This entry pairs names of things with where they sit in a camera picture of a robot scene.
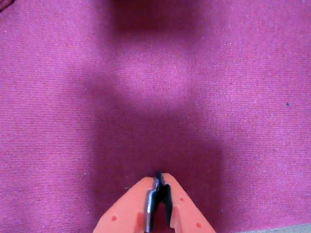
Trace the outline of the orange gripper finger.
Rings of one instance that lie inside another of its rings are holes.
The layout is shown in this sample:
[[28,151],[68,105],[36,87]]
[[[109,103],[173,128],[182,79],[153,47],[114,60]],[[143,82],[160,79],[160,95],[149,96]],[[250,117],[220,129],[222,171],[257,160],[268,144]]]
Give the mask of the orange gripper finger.
[[93,231],[95,233],[150,233],[155,195],[158,191],[158,179],[143,178],[104,213]]
[[179,182],[169,173],[157,177],[171,188],[170,227],[176,233],[214,233],[215,230],[193,203]]

